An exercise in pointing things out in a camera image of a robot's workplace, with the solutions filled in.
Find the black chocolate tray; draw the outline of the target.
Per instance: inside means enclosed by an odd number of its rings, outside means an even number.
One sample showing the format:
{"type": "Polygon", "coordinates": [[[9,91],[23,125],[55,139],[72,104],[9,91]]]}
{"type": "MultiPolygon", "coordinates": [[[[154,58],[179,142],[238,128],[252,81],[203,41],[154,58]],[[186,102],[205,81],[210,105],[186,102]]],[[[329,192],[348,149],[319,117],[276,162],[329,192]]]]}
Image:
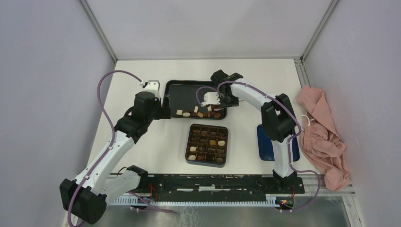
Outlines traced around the black chocolate tray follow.
{"type": "Polygon", "coordinates": [[[208,112],[197,100],[203,101],[207,92],[217,87],[211,81],[198,80],[170,80],[166,83],[165,95],[170,95],[171,117],[187,119],[223,120],[227,116],[227,109],[208,112]],[[177,116],[177,110],[190,113],[190,117],[177,116]]]}

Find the blue chocolate box with insert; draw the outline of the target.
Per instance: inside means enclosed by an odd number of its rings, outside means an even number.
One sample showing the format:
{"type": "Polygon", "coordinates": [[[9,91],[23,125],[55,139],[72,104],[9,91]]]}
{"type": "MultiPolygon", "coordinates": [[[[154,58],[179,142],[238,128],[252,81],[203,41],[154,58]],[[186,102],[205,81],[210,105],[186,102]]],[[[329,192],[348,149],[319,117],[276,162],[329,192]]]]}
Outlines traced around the blue chocolate box with insert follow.
{"type": "Polygon", "coordinates": [[[222,168],[228,154],[229,130],[223,126],[192,124],[189,129],[185,160],[192,165],[222,168]]]}

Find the blue box lid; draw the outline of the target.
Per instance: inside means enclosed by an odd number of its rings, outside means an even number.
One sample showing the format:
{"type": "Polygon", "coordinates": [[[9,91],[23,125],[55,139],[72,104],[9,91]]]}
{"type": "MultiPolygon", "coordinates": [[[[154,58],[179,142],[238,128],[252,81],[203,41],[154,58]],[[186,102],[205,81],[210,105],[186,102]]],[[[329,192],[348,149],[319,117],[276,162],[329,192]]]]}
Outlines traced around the blue box lid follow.
{"type": "MultiPolygon", "coordinates": [[[[266,136],[261,124],[257,126],[257,140],[260,159],[263,161],[275,161],[272,141],[266,136]]],[[[292,140],[292,156],[293,162],[296,162],[300,159],[297,138],[292,140]]]]}

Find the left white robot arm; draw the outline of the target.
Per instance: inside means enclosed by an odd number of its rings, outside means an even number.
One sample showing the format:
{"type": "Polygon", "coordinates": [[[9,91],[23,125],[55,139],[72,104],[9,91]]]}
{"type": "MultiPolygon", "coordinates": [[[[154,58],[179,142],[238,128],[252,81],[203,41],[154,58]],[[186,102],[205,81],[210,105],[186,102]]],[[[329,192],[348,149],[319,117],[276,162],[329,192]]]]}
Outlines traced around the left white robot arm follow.
{"type": "Polygon", "coordinates": [[[148,179],[135,169],[108,180],[121,158],[139,141],[153,120],[162,118],[163,108],[159,97],[142,91],[135,95],[130,107],[116,125],[112,136],[101,152],[74,180],[64,179],[60,193],[68,224],[72,227],[72,216],[89,224],[96,223],[107,206],[131,190],[144,192],[148,179]]]}

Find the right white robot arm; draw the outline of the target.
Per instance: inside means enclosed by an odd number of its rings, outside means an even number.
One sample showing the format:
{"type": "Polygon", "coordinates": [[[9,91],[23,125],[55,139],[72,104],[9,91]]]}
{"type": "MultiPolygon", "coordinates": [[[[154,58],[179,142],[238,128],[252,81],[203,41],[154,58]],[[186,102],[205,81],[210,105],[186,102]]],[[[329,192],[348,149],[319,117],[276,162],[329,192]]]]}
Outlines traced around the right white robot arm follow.
{"type": "Polygon", "coordinates": [[[273,187],[279,193],[287,192],[297,178],[292,167],[292,140],[299,126],[289,97],[270,95],[238,73],[227,75],[218,70],[210,79],[217,87],[220,107],[238,106],[242,99],[261,112],[263,131],[271,140],[274,154],[273,187]]]}

